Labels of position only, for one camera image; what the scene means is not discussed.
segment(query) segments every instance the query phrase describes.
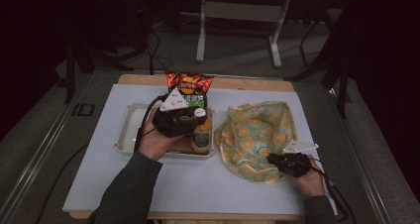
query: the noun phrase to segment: person's right hand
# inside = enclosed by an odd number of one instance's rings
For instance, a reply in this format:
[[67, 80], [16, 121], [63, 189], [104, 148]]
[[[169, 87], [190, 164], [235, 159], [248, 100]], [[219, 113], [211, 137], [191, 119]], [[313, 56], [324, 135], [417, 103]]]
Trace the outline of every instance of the person's right hand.
[[[308, 155], [308, 158], [311, 166], [317, 170], [320, 170], [315, 161], [312, 159], [313, 157]], [[299, 185], [300, 191], [308, 197], [325, 195], [323, 176], [321, 173], [312, 168], [308, 173], [301, 177], [294, 177], [289, 175], [288, 177], [293, 179]]]

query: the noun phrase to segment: black sleeve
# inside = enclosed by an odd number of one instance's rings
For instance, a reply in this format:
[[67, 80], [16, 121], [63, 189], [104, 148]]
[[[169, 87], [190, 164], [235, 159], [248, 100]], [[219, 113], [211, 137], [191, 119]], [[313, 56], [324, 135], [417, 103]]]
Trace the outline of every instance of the black sleeve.
[[161, 163], [136, 152], [105, 190], [91, 224], [146, 223]]
[[327, 196], [308, 197], [303, 202], [305, 223], [307, 224], [335, 224], [338, 223]]

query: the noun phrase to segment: yellow patterned bag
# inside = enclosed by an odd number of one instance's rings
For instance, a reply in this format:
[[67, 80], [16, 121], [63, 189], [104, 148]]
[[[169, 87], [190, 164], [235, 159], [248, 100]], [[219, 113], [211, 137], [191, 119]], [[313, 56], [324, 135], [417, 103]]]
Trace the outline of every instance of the yellow patterned bag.
[[227, 121], [215, 131], [222, 159], [236, 175], [252, 182], [279, 182], [282, 174], [266, 160], [297, 140], [286, 102], [229, 107]]

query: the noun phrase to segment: person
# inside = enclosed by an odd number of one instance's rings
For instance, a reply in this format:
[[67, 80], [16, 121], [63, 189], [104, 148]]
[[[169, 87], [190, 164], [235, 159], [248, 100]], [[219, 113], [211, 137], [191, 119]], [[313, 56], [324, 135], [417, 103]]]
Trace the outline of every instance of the person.
[[[155, 130], [152, 123], [155, 113], [156, 109], [153, 109], [145, 124], [144, 132], [149, 133], [142, 137], [138, 151], [105, 190], [99, 207], [87, 220], [89, 224], [147, 223], [154, 187], [162, 167], [158, 160], [170, 144], [181, 138], [169, 138]], [[318, 168], [313, 160], [311, 164]], [[304, 200], [306, 223], [337, 223], [320, 173], [311, 169], [302, 177], [291, 178], [307, 196]]]

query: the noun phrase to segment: metal tray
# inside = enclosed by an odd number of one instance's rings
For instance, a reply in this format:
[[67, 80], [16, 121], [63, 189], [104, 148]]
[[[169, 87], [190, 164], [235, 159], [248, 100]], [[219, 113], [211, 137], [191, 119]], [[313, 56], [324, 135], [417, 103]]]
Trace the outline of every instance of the metal tray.
[[[134, 145], [136, 143], [137, 133], [140, 126], [142, 125], [143, 118], [145, 117], [146, 111], [149, 104], [134, 103], [128, 106], [127, 115], [124, 120], [123, 128], [120, 133], [120, 137], [115, 144], [115, 148], [118, 152], [123, 154], [132, 154]], [[199, 158], [207, 159], [214, 153], [213, 135], [214, 135], [214, 111], [207, 108], [210, 118], [212, 118], [212, 130], [210, 134], [211, 148], [207, 153], [196, 153], [191, 148], [191, 137], [182, 138], [173, 143], [169, 150], [166, 152], [166, 157], [175, 158]]]

